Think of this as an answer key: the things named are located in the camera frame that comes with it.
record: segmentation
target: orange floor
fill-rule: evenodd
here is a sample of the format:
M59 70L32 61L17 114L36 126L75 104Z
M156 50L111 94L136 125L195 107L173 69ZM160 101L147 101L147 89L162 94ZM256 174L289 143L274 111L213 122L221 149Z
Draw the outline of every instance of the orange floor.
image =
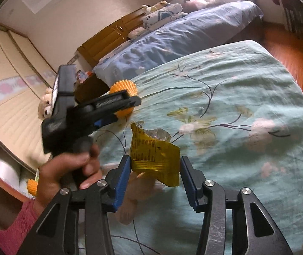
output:
M303 39L284 26L266 23L263 46L292 74L303 91Z

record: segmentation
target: yellow spiky ball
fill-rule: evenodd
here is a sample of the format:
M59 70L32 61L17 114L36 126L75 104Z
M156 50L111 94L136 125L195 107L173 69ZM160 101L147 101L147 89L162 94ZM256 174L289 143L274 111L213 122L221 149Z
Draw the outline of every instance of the yellow spiky ball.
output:
M129 96L137 96L137 87L136 84L132 81L129 80L123 80L123 81L118 81L116 82L109 90L109 94L118 92L118 91L122 91L122 90L126 90L129 94ZM130 113L132 113L132 111L134 110L133 107L131 108L127 108L124 110L120 110L118 112L116 112L116 116L118 118L123 118L127 115L129 115Z
M26 189L29 194L35 197L37 195L37 186L38 186L38 182L36 180L29 179L27 181Z

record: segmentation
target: pink sleeve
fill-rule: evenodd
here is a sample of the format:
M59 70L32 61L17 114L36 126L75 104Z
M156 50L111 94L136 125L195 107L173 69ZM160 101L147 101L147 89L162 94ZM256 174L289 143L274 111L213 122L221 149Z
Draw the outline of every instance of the pink sleeve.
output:
M0 231L0 248L6 255L17 254L27 233L37 220L37 215L33 211L33 201L25 202L12 225L7 230Z

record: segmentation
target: wooden headboard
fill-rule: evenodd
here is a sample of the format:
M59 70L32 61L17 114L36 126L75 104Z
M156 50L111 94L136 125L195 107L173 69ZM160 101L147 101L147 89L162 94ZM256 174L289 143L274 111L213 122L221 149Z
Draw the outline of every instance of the wooden headboard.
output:
M93 68L109 52L128 40L128 34L142 25L143 9L123 16L96 33L77 50Z

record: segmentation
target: hand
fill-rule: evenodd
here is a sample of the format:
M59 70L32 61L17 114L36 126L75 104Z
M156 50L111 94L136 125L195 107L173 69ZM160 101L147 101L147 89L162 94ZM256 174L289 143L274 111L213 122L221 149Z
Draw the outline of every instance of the hand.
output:
M37 196L33 203L33 210L37 216L40 216L61 189L59 181L65 174L82 168L83 174L88 179L80 185L80 189L86 189L102 179L98 155L99 148L97 145L93 145L90 154L62 153L40 167Z

